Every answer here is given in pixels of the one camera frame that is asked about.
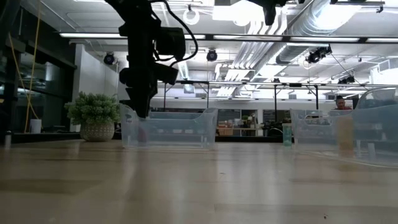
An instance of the white cup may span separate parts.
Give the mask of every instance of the white cup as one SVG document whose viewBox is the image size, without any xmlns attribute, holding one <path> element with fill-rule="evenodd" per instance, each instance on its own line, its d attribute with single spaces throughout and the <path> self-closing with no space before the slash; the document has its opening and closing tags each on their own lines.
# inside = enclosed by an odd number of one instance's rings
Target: white cup
<svg viewBox="0 0 398 224">
<path fill-rule="evenodd" d="M 39 134 L 42 132 L 42 120 L 30 119 L 30 133 Z"/>
</svg>

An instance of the transparent container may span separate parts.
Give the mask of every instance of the transparent container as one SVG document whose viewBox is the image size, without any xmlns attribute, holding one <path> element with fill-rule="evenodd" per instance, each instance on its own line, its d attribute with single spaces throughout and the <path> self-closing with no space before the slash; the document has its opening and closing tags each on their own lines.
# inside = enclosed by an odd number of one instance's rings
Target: transparent container
<svg viewBox="0 0 398 224">
<path fill-rule="evenodd" d="M 284 146 L 292 146 L 292 124 L 282 124 L 284 133 Z"/>
<path fill-rule="evenodd" d="M 149 113 L 139 118 L 135 111 L 121 105 L 123 147 L 158 149 L 213 149 L 215 146 L 217 109 L 203 113 Z"/>
<path fill-rule="evenodd" d="M 295 149 L 398 166 L 398 91 L 371 90 L 351 111 L 291 110 Z"/>
</svg>

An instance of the white planter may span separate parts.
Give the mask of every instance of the white planter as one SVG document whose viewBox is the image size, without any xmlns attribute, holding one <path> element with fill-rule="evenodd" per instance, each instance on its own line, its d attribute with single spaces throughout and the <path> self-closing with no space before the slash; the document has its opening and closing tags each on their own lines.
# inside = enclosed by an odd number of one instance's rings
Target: white planter
<svg viewBox="0 0 398 224">
<path fill-rule="evenodd" d="M 86 141 L 105 142 L 112 139 L 114 123 L 81 124 L 80 137 Z"/>
</svg>

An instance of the green plant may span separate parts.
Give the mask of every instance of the green plant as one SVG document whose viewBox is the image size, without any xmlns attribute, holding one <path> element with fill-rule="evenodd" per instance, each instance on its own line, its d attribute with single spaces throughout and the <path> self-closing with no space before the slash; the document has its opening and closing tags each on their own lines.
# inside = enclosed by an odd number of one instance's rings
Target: green plant
<svg viewBox="0 0 398 224">
<path fill-rule="evenodd" d="M 66 103 L 68 118 L 72 124 L 105 124 L 120 120 L 119 104 L 116 99 L 104 94 L 79 93 L 72 103 Z"/>
</svg>

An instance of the yellow cable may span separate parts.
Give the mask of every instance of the yellow cable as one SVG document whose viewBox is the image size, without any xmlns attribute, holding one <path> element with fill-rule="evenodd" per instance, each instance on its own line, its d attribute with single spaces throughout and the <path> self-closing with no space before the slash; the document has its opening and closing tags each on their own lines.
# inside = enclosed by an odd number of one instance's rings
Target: yellow cable
<svg viewBox="0 0 398 224">
<path fill-rule="evenodd" d="M 31 93 L 32 93 L 33 74 L 34 74 L 34 71 L 35 71 L 35 62 L 36 62 L 37 39 L 39 38 L 39 28 L 40 28 L 40 8 L 41 8 L 42 4 L 41 4 L 40 0 L 38 0 L 37 2 L 39 4 L 39 6 L 37 7 L 36 38 L 35 38 L 35 48 L 34 48 L 34 53 L 33 53 L 32 73 L 30 75 L 28 102 L 30 102 L 30 97 L 31 97 Z M 29 119 L 29 105 L 26 108 L 26 120 L 25 120 L 25 131 L 24 131 L 24 133 L 26 133 L 28 119 Z"/>
<path fill-rule="evenodd" d="M 26 89 L 25 89 L 24 81 L 22 81 L 21 72 L 19 71 L 17 57 L 15 56 L 14 43 L 12 42 L 11 34 L 8 34 L 8 39 L 10 40 L 11 50 L 12 50 L 12 56 L 14 57 L 14 62 L 15 62 L 15 66 L 16 66 L 16 68 L 17 68 L 17 73 L 18 73 L 18 75 L 19 75 L 19 80 L 21 81 L 22 88 L 24 89 L 24 91 L 25 91 L 25 96 L 27 97 L 27 92 L 26 92 Z M 27 104 L 28 104 L 28 107 L 30 107 L 30 108 L 32 109 L 32 112 L 33 112 L 33 114 L 35 115 L 36 119 L 39 119 L 39 117 L 36 115 L 36 113 L 35 113 L 35 111 L 34 111 L 34 109 L 33 109 L 33 106 L 32 106 L 32 103 L 30 102 L 29 97 L 27 97 Z"/>
</svg>

